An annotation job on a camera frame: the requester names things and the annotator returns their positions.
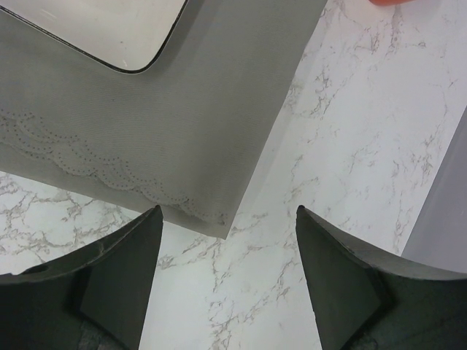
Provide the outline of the white rectangular plate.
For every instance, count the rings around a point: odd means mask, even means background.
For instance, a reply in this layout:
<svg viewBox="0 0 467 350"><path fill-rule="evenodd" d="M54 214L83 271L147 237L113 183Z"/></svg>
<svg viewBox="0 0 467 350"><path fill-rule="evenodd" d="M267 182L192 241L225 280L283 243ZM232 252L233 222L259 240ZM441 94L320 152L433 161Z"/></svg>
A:
<svg viewBox="0 0 467 350"><path fill-rule="evenodd" d="M146 70L160 55L183 0L2 1L1 11L109 68Z"/></svg>

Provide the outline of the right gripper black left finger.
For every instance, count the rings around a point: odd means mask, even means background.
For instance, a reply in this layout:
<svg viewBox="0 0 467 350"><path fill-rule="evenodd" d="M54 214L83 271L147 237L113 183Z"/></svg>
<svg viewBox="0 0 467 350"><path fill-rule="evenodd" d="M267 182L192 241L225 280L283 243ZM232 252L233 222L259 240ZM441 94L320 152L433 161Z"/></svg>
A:
<svg viewBox="0 0 467 350"><path fill-rule="evenodd" d="M1 275L1 348L139 348L162 232L156 206L80 249Z"/></svg>

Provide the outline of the grey placemat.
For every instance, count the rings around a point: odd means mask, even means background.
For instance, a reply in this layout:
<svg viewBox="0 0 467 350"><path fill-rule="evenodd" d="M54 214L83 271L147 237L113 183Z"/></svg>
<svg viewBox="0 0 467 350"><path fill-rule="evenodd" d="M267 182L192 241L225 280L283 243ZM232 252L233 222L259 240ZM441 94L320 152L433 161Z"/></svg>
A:
<svg viewBox="0 0 467 350"><path fill-rule="evenodd" d="M1 169L225 238L324 1L185 1L146 70L1 11Z"/></svg>

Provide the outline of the orange mug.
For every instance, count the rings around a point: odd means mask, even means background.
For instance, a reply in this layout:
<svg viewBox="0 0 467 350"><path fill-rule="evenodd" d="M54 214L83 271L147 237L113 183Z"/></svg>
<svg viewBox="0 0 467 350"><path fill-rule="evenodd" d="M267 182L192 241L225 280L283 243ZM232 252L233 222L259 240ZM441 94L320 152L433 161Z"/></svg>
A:
<svg viewBox="0 0 467 350"><path fill-rule="evenodd" d="M388 7L388 6L404 4L412 0L369 0L369 1L376 6Z"/></svg>

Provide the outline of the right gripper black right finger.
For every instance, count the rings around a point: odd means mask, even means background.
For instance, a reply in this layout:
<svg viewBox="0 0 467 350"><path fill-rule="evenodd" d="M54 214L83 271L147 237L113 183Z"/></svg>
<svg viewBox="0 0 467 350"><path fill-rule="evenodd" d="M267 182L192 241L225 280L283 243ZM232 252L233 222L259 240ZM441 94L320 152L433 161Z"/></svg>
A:
<svg viewBox="0 0 467 350"><path fill-rule="evenodd" d="M389 253L299 206L296 236L323 349L465 349L466 275Z"/></svg>

